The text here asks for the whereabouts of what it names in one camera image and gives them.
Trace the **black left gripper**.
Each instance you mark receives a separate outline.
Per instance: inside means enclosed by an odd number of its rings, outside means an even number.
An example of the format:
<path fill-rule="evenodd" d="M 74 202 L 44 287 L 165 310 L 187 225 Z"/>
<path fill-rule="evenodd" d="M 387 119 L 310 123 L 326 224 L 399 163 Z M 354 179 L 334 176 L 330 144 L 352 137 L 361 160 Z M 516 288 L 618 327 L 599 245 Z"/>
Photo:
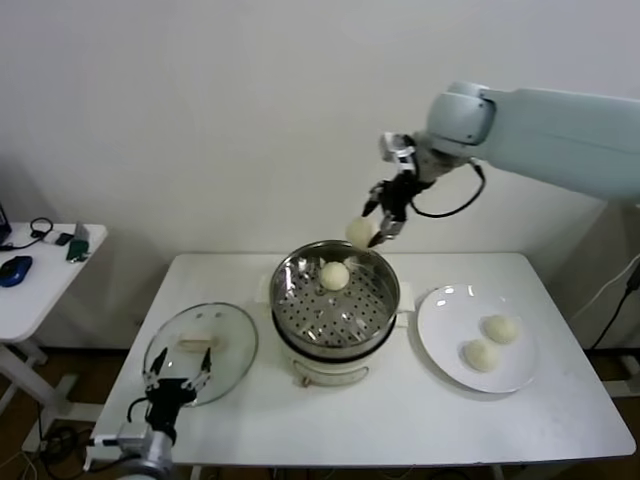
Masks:
<path fill-rule="evenodd" d="M 151 405 L 146 420 L 154 431 L 173 430 L 181 408 L 193 402 L 195 393 L 199 393 L 211 379 L 211 349 L 208 348 L 199 373 L 191 380 L 159 380 L 167 353 L 168 349 L 163 348 L 151 366 L 143 371 L 146 396 Z"/>

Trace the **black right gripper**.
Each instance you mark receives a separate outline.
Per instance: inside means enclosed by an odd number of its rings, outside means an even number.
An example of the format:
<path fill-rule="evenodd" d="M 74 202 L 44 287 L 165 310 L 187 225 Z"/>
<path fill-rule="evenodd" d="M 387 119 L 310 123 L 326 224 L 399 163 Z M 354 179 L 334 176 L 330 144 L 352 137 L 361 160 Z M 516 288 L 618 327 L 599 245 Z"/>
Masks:
<path fill-rule="evenodd" d="M 401 233 L 407 218 L 407 206 L 424 189 L 425 183 L 415 174 L 403 171 L 391 180 L 376 183 L 369 190 L 362 217 L 368 217 L 379 205 L 384 214 L 379 229 L 368 242 L 369 248 L 393 240 Z"/>

